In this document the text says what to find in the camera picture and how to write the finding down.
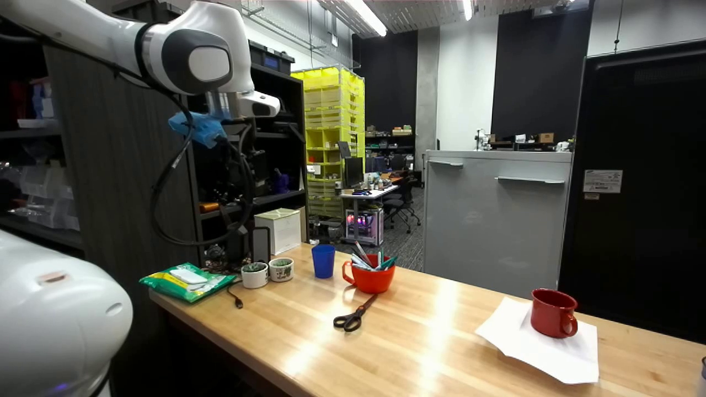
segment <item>monitor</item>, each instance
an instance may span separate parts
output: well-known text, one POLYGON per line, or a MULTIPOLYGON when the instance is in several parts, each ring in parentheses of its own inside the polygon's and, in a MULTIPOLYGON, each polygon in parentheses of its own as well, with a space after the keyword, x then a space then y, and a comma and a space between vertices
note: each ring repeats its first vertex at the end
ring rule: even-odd
POLYGON ((363 181, 363 173, 362 173, 362 160, 359 156, 348 156, 345 160, 345 187, 359 187, 359 184, 363 181))

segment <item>ceiling light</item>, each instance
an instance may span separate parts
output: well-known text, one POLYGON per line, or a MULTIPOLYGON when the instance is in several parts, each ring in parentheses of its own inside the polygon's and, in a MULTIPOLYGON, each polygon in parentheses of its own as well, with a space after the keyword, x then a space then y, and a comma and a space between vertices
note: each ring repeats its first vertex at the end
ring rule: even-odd
POLYGON ((464 19, 469 20, 473 19, 473 0, 464 0, 464 19))
POLYGON ((379 37, 388 34, 381 20, 373 13, 373 10, 363 0, 345 0, 379 37))

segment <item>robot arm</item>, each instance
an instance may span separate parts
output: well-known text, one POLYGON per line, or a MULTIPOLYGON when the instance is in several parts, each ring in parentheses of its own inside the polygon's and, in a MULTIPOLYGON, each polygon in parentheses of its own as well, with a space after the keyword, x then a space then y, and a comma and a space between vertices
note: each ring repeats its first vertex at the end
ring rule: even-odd
POLYGON ((168 25, 111 19, 84 0, 0 0, 0 16, 54 45, 179 96, 207 96, 222 119, 275 117, 279 102, 250 75, 236 10, 195 3, 168 25))

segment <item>ceiling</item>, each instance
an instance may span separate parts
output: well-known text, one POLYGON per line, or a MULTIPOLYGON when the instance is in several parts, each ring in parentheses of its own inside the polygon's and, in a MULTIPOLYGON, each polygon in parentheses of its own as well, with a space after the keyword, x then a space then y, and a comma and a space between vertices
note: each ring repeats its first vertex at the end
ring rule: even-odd
MULTIPOLYGON (((347 0, 318 0, 359 37, 377 37, 347 0)), ((464 0, 363 0, 392 34, 418 32, 464 20, 464 0)), ((571 0, 473 0, 475 16, 503 16, 529 10, 567 7, 571 0)))

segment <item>paper sheet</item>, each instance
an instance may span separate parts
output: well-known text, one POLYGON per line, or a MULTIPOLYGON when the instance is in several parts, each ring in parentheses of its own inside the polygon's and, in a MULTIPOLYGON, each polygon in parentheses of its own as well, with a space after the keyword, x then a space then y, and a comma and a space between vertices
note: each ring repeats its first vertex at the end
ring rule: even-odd
POLYGON ((595 384, 600 374, 595 327, 577 322, 575 335, 554 341, 531 328, 529 310, 531 302, 505 298, 476 335, 563 384, 595 384))

